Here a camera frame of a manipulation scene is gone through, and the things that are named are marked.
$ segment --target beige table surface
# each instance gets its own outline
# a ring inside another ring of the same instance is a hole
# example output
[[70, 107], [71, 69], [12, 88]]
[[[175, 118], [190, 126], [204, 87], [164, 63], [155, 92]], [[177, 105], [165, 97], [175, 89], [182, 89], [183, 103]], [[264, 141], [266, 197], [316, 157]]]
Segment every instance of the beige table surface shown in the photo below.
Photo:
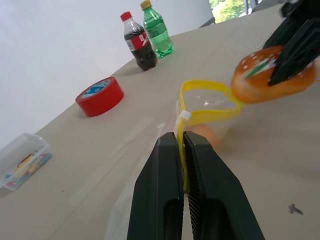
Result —
[[[174, 36], [174, 53], [155, 68], [140, 72], [132, 60], [114, 74], [125, 92], [117, 107], [87, 118], [74, 104], [40, 130], [54, 157], [17, 191], [0, 189], [0, 239], [125, 239], [133, 180], [157, 137], [170, 128], [166, 121], [181, 83], [229, 83], [238, 62], [281, 23], [278, 10]], [[268, 240], [320, 239], [317, 94], [313, 87], [254, 106], [220, 150]], [[290, 214], [290, 204], [304, 215]], [[182, 239], [192, 239], [190, 227]]]

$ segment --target tape roll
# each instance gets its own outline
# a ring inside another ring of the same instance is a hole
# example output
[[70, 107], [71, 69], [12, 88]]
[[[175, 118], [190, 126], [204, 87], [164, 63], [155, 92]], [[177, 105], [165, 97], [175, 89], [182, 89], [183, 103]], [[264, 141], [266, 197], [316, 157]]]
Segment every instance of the tape roll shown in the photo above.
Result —
[[124, 97], [124, 92], [114, 77], [108, 77], [91, 85], [75, 102], [88, 117], [95, 117], [112, 109]]

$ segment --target green soda bottle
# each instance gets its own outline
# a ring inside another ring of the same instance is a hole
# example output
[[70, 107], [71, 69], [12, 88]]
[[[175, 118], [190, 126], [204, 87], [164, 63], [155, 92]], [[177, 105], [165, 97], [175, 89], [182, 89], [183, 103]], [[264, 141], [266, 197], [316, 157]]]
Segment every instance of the green soda bottle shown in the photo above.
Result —
[[167, 27], [162, 16], [152, 9], [149, 0], [141, 3], [144, 11], [144, 29], [153, 45], [153, 50], [158, 57], [163, 58], [173, 52], [173, 43], [169, 38]]

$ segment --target yellow bottle cap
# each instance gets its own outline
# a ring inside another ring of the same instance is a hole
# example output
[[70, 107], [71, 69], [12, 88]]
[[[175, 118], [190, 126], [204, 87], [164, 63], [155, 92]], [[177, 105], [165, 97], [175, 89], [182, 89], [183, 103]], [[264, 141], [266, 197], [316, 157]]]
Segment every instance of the yellow bottle cap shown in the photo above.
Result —
[[145, 10], [149, 7], [152, 6], [151, 2], [149, 0], [146, 0], [146, 1], [143, 1], [141, 4], [140, 4], [142, 10]]

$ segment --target soda bottle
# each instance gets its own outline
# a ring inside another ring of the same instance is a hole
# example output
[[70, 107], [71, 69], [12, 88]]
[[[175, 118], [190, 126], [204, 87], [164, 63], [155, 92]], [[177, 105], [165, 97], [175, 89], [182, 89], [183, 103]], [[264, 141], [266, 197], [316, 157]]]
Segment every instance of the soda bottle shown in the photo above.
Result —
[[173, 52], [173, 43], [169, 38], [167, 27], [162, 16], [153, 10], [149, 0], [141, 3], [144, 12], [144, 29], [153, 45], [157, 56], [164, 56]]
[[124, 23], [124, 40], [128, 44], [138, 66], [144, 71], [155, 67], [157, 56], [152, 49], [144, 28], [133, 20], [129, 11], [124, 12], [120, 18]]

